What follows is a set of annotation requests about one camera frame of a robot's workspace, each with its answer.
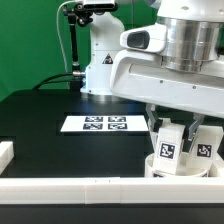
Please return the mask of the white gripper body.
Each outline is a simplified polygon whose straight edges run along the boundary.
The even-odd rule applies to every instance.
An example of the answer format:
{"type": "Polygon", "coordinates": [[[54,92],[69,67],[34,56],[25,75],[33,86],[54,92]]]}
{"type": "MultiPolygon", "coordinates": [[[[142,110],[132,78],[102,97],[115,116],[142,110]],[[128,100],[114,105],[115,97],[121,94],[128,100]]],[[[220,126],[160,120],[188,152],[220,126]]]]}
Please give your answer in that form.
{"type": "Polygon", "coordinates": [[[121,34],[112,93],[224,118],[224,55],[218,23],[156,23],[121,34]]]}

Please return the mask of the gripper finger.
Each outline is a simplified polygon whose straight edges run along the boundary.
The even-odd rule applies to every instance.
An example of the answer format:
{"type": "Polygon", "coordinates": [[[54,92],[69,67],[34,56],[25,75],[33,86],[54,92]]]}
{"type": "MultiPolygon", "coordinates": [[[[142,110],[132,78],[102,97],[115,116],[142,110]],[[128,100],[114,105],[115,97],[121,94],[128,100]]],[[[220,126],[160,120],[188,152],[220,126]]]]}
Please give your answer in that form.
{"type": "Polygon", "coordinates": [[[148,116],[148,127],[152,132],[158,132],[163,124],[163,120],[160,119],[156,112],[156,106],[154,104],[146,104],[146,113],[148,116]]]}
{"type": "Polygon", "coordinates": [[[188,128],[187,139],[192,141],[195,135],[197,128],[204,122],[205,116],[202,114],[194,113],[193,114],[193,123],[188,128]]]}

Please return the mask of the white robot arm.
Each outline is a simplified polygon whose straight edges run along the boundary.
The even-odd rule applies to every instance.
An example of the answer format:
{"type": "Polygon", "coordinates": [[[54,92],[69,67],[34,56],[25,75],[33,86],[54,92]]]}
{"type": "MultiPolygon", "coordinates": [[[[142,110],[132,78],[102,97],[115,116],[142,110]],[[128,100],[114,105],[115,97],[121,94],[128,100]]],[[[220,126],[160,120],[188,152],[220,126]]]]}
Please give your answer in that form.
{"type": "Polygon", "coordinates": [[[124,30],[109,11],[123,0],[84,0],[94,13],[86,88],[94,94],[224,118],[224,0],[146,0],[157,21],[124,30]]]}

